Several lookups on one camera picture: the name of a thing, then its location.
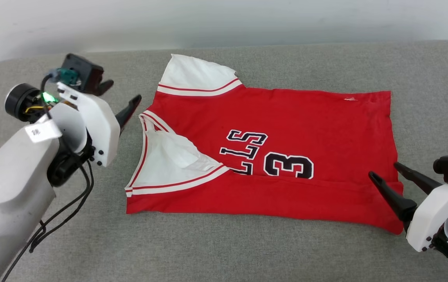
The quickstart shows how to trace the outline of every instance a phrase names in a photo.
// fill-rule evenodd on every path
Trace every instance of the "white wall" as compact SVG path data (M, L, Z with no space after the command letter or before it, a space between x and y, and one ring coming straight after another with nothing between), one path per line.
M0 0L0 60L424 39L448 39L448 0Z

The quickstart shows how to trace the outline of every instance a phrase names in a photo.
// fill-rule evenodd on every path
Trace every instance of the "basketball jersey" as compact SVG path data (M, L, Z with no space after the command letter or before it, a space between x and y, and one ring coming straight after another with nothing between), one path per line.
M402 194L390 92L247 88L226 66L172 59L140 115L127 213L262 214L403 225L368 178Z

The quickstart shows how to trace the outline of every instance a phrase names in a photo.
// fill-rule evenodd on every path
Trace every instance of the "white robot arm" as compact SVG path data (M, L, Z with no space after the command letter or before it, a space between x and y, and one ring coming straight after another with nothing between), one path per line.
M45 235L50 220L27 243L56 196L53 187L78 169L84 172L85 163L108 166L116 157L121 130L141 98L136 96L115 116L98 97L113 85L102 82L102 72L84 58L67 55L62 68L47 76L57 83L61 98L50 98L49 114L41 103L47 94L28 84L13 87L6 98L6 111L31 125L0 148L0 278L22 248L20 255ZM86 178L89 194L93 180ZM84 202L86 193L79 200Z
M369 178L403 221L408 243L418 252L435 249L448 258L448 155L437 159L433 165L436 173L444 175L446 184L400 163L395 163L394 167L428 195L418 207L414 201L393 191L376 173L369 172Z

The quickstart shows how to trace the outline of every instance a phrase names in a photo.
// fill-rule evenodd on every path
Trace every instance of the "gray fabric surface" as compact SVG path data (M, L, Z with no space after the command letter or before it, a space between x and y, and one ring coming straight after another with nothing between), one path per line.
M246 86L337 92L391 90L399 160L440 180L433 161L448 154L448 42L244 47L87 54L116 84L103 98L113 111L140 93L151 104L170 53L229 66ZM4 112L15 84L38 86L62 55L0 63L0 146L22 123ZM125 215L123 187L140 157L134 118L110 168L95 168L95 191L81 212L26 254L11 281L448 281L435 251L417 253L404 234L350 223L267 216ZM425 195L404 181L405 195ZM81 175L56 189L47 216L83 189Z

